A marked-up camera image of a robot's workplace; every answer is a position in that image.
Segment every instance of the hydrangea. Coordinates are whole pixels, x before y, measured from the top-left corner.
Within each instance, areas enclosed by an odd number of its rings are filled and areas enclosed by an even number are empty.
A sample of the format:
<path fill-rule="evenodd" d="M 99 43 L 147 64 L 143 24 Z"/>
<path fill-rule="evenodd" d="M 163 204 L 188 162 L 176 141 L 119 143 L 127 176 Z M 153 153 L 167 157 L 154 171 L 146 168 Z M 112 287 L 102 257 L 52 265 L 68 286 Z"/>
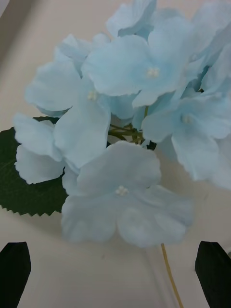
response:
<path fill-rule="evenodd" d="M 155 144 L 193 180 L 231 189 L 230 20 L 227 2 L 187 20 L 134 0 L 107 21 L 112 40 L 69 35 L 37 69 L 25 98 L 55 124 L 15 116 L 15 167 L 28 184 L 62 176 L 65 238 L 182 239 L 193 204 L 159 185 Z"/>

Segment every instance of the green leaf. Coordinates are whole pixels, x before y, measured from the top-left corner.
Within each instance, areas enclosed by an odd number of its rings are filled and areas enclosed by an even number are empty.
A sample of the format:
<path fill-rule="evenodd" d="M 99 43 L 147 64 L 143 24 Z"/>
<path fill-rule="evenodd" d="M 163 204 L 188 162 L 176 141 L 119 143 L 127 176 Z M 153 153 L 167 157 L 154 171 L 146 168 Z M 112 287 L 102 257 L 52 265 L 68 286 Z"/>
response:
<path fill-rule="evenodd" d="M 36 120 L 57 119 L 40 117 Z M 51 215 L 60 212 L 67 197 L 62 187 L 62 177 L 39 184 L 28 185 L 14 167 L 18 142 L 13 128 L 0 133 L 0 205 L 20 215 Z"/>

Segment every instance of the white stamen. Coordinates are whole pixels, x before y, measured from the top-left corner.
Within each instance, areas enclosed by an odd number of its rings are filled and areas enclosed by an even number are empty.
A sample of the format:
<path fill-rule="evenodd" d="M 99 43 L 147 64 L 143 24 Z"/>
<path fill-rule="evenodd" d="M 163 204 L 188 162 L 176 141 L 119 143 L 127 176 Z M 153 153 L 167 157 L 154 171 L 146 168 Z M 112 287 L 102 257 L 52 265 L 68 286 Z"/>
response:
<path fill-rule="evenodd" d="M 93 91 L 90 91 L 88 93 L 88 100 L 89 101 L 96 101 L 97 100 L 97 97 L 98 97 L 98 93 L 96 90 L 93 90 Z"/>
<path fill-rule="evenodd" d="M 149 68 L 147 71 L 147 76 L 149 78 L 157 78 L 160 74 L 160 70 L 157 67 Z"/>
<path fill-rule="evenodd" d="M 116 193 L 117 195 L 123 197 L 123 196 L 125 196 L 127 193 L 129 193 L 129 190 L 128 190 L 126 187 L 120 185 L 120 186 L 118 187 L 118 189 L 115 191 L 115 193 Z"/>
<path fill-rule="evenodd" d="M 190 117 L 190 115 L 182 115 L 181 116 L 181 121 L 184 124 L 191 124 L 192 123 L 192 118 Z"/>

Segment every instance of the wire stem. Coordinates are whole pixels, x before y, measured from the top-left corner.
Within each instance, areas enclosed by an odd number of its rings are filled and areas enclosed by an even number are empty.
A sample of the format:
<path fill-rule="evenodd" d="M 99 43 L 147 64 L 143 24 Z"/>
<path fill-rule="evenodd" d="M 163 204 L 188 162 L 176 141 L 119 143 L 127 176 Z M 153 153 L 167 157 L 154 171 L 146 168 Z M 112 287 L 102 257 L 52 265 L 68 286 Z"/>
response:
<path fill-rule="evenodd" d="M 184 308 L 184 306 L 182 304 L 182 301 L 180 299 L 180 295 L 179 295 L 179 293 L 177 291 L 177 286 L 176 286 L 176 284 L 174 282 L 174 279 L 173 279 L 173 276 L 172 276 L 171 267 L 170 267 L 168 259 L 167 259 L 167 252 L 166 252 L 166 249 L 165 249 L 165 244 L 161 244 L 161 248 L 162 248 L 163 257 L 164 257 L 164 260 L 165 260 L 165 266 L 166 266 L 166 269 L 167 269 L 167 273 L 168 273 L 169 279 L 171 281 L 172 288 L 173 288 L 173 291 L 174 291 L 175 296 L 177 298 L 179 307 L 180 308 Z"/>
<path fill-rule="evenodd" d="M 146 107 L 145 107 L 145 112 L 144 112 L 144 117 L 145 117 L 145 118 L 146 118 L 147 115 L 148 115 L 148 108 L 149 108 L 149 106 L 146 106 Z"/>

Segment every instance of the beige background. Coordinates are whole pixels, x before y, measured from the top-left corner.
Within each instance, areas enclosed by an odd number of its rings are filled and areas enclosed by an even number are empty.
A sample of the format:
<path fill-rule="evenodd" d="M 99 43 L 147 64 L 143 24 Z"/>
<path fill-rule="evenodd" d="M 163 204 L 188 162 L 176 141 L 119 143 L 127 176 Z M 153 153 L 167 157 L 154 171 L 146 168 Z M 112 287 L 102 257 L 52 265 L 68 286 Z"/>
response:
<path fill-rule="evenodd" d="M 17 111 L 37 114 L 26 105 L 24 88 L 36 67 L 51 60 L 54 45 L 69 33 L 91 39 L 120 2 L 37 1 L 0 63 L 0 131 L 11 127 Z M 178 7 L 190 17 L 202 2 L 160 0 L 159 6 Z M 167 247 L 174 278 L 185 308 L 207 308 L 194 261 L 201 240 L 231 247 L 231 193 L 192 183 L 181 167 L 161 161 L 164 185 L 196 200 L 194 226 L 182 244 Z M 177 307 L 159 247 L 140 250 L 117 237 L 105 245 L 71 245 L 60 237 L 60 214 L 31 218 L 1 209 L 0 249 L 10 241 L 27 241 L 31 253 L 32 272 L 19 308 Z"/>

